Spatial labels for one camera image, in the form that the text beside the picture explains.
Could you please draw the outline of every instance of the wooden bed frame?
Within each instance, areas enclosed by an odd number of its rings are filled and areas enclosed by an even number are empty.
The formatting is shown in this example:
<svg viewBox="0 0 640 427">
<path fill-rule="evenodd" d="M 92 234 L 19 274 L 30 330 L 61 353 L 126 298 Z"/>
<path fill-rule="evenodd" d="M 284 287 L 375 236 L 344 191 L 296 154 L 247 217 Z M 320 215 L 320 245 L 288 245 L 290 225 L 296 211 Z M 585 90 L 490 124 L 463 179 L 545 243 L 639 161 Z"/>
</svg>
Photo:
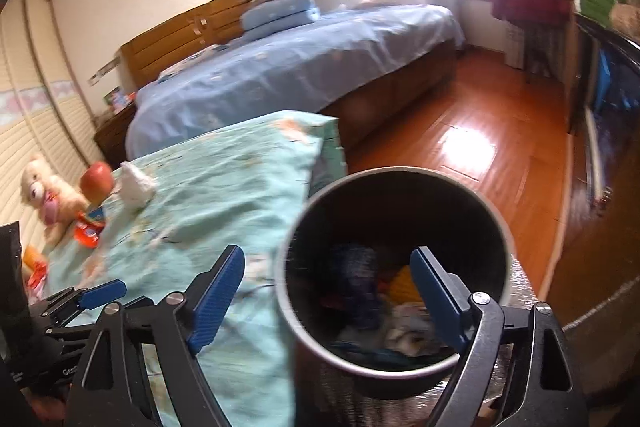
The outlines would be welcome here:
<svg viewBox="0 0 640 427">
<path fill-rule="evenodd" d="M 225 44 L 242 34 L 240 16 L 251 0 L 212 0 L 181 13 L 121 47 L 122 57 L 138 88 L 158 74 L 211 44 Z M 321 111 L 339 119 L 340 140 L 353 148 L 437 83 L 452 78 L 456 50 L 453 41 L 393 73 L 356 89 Z"/>
</svg>

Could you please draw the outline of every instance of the nightstand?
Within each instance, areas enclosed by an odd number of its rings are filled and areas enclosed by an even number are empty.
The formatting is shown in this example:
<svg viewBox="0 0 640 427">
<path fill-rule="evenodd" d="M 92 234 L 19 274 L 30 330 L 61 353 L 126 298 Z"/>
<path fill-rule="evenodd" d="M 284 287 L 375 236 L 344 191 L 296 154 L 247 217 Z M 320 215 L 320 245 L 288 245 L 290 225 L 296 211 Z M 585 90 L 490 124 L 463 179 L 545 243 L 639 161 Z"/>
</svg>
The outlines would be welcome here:
<svg viewBox="0 0 640 427">
<path fill-rule="evenodd" d="M 136 104 L 130 103 L 113 118 L 98 127 L 95 132 L 94 141 L 98 144 L 112 169 L 119 168 L 120 164 L 127 160 L 124 139 L 135 114 Z"/>
</svg>

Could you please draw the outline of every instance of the blue pillow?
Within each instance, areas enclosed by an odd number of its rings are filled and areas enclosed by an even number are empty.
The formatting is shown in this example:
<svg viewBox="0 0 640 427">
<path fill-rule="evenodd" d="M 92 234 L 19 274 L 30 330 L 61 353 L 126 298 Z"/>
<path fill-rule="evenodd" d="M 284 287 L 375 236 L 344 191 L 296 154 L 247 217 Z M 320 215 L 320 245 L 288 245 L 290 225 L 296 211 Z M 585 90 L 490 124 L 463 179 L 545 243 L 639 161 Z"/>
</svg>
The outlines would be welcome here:
<svg viewBox="0 0 640 427">
<path fill-rule="evenodd" d="M 240 16 L 242 29 L 252 30 L 263 24 L 316 7 L 314 0 L 273 0 L 258 4 Z"/>
<path fill-rule="evenodd" d="M 320 10 L 318 8 L 312 8 L 311 10 L 294 13 L 293 15 L 288 15 L 281 19 L 276 19 L 263 24 L 262 26 L 258 26 L 257 28 L 244 32 L 244 34 L 237 40 L 246 44 L 247 42 L 257 41 L 258 39 L 263 39 L 277 32 L 289 30 L 305 24 L 311 24 L 312 22 L 316 22 L 319 18 Z"/>
</svg>

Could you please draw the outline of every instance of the blue gripper pad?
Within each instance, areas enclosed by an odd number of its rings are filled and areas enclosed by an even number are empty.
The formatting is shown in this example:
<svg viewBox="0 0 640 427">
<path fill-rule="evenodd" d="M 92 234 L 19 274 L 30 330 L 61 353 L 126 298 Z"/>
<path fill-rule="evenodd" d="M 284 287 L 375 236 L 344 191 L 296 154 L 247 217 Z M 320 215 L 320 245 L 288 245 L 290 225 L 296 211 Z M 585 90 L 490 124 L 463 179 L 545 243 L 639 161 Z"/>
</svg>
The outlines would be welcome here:
<svg viewBox="0 0 640 427">
<path fill-rule="evenodd" d="M 409 266 L 438 336 L 457 353 L 462 353 L 472 337 L 468 288 L 457 275 L 445 271 L 427 247 L 412 252 Z"/>
<path fill-rule="evenodd" d="M 127 285 L 120 279 L 114 279 L 113 281 L 86 290 L 78 299 L 78 304 L 81 308 L 93 310 L 98 306 L 104 306 L 115 299 L 124 297 L 126 293 Z"/>
<path fill-rule="evenodd" d="M 193 330 L 187 338 L 192 355 L 213 342 L 243 276 L 244 252 L 229 245 L 211 270 L 196 275 L 185 291 L 193 312 Z"/>
</svg>

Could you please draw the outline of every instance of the apple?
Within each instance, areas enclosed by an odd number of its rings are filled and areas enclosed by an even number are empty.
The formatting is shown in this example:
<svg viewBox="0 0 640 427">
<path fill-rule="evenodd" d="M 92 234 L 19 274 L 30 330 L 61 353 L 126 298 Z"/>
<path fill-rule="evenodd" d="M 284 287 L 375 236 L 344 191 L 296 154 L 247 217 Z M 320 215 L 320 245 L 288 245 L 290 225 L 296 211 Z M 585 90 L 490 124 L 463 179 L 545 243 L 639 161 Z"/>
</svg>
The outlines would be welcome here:
<svg viewBox="0 0 640 427">
<path fill-rule="evenodd" d="M 96 162 L 80 178 L 80 190 L 93 206 L 100 206 L 113 190 L 111 167 L 105 162 Z"/>
</svg>

